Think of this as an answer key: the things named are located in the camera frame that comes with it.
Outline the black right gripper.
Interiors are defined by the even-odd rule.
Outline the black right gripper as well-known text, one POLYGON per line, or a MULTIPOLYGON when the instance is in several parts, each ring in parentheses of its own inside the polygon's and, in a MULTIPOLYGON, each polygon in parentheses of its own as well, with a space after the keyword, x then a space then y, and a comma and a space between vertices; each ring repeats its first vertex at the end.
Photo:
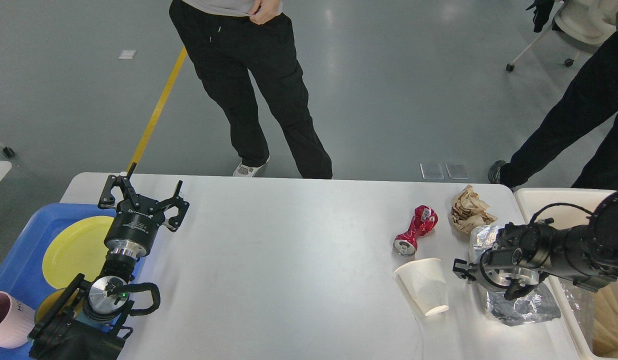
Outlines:
POLYGON ((473 262, 455 258, 451 271, 467 284, 478 282, 487 291, 504 296, 527 296, 550 275, 545 271, 519 266, 504 269, 487 268, 483 264, 483 259, 487 255, 483 253, 473 262))

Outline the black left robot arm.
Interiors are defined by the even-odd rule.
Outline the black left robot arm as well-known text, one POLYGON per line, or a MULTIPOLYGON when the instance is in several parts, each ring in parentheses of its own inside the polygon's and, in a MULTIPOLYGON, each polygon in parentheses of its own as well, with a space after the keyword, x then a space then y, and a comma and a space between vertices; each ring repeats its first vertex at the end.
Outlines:
POLYGON ((98 207, 115 209, 103 243, 103 266, 94 280, 79 273, 43 313, 28 335, 28 357, 35 360, 116 360, 133 328, 128 317, 147 316, 159 309, 156 284, 135 282, 140 259, 149 255, 161 226, 175 232, 190 203, 181 196, 179 180, 171 197, 156 200, 139 194, 131 184, 136 168, 110 175, 98 207))

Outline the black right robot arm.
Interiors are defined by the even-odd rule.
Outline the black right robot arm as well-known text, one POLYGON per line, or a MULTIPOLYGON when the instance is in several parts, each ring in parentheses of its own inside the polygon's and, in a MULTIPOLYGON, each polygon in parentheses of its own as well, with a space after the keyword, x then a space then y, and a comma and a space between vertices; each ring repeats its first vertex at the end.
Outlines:
POLYGON ((551 220, 507 223, 474 262, 456 259, 453 273, 512 301, 549 276, 596 292, 618 279, 618 191, 589 211, 588 224, 556 229, 551 220))

